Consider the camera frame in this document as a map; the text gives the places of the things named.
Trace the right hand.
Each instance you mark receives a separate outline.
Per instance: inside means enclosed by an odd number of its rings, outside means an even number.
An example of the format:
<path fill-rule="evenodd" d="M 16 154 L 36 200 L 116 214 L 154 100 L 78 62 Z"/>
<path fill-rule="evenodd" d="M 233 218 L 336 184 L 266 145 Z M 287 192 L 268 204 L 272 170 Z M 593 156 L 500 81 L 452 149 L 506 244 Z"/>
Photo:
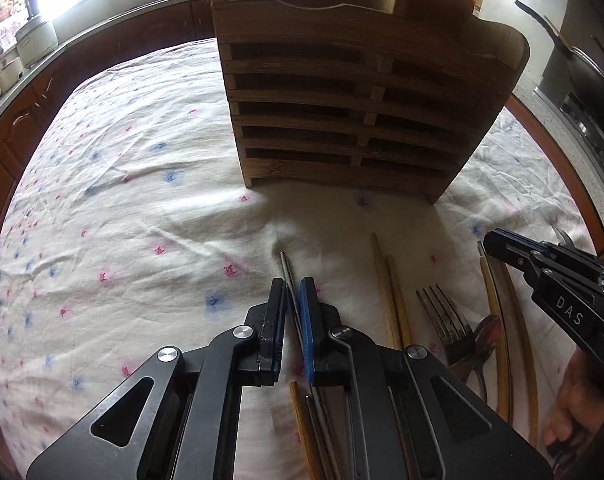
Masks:
<path fill-rule="evenodd" d="M 545 422 L 544 445 L 566 442 L 578 427 L 589 434 L 596 434 L 602 426 L 604 394 L 590 382 L 587 364 L 585 353 L 576 348 Z"/>

